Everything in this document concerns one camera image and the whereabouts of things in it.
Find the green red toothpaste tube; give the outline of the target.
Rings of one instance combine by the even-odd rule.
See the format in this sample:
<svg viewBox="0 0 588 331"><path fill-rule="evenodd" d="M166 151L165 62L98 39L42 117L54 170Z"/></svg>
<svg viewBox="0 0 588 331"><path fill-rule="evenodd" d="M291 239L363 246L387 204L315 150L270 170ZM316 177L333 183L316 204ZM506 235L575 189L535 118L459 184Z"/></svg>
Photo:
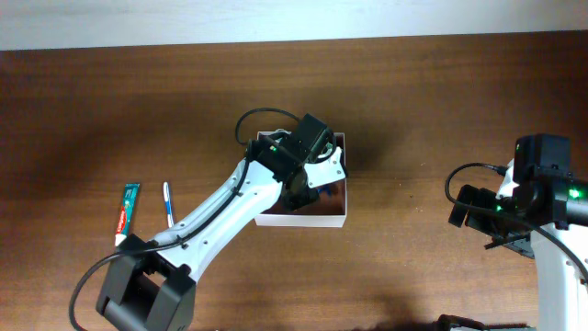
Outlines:
<svg viewBox="0 0 588 331"><path fill-rule="evenodd" d="M125 185L115 233L115 246L119 246L130 233L130 222L139 190L139 183L128 183Z"/></svg>

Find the blue disposable razor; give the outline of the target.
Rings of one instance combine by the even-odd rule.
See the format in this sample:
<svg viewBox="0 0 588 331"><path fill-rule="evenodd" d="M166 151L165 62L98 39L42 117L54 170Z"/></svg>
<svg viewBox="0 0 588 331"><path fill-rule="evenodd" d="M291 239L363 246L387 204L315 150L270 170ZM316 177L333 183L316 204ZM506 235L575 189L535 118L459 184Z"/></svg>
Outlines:
<svg viewBox="0 0 588 331"><path fill-rule="evenodd" d="M337 192L337 188L333 184L323 185L317 188L317 192L319 194L325 193L327 196L332 196Z"/></svg>

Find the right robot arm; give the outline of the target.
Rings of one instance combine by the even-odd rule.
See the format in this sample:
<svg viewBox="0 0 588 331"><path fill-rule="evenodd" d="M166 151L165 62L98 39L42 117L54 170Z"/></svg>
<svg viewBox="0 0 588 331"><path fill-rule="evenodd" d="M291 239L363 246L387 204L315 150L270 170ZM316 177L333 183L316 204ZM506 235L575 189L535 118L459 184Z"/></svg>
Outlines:
<svg viewBox="0 0 588 331"><path fill-rule="evenodd" d="M447 194L448 221L490 237L534 260L539 330L587 327L587 183L570 170L568 138L539 133L519 138L508 165L484 164L503 177L496 191L463 186Z"/></svg>

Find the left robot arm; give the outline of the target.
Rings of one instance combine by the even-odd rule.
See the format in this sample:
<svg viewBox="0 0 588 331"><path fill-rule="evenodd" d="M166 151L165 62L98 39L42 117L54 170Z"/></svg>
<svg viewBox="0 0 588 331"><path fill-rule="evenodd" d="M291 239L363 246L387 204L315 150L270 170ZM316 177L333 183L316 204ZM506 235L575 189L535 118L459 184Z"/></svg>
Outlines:
<svg viewBox="0 0 588 331"><path fill-rule="evenodd" d="M96 310L118 330L189 329L200 278L246 224L277 202L311 205L321 186L346 177L335 133L311 114L244 146L232 174L188 216L148 241L130 235L105 258Z"/></svg>

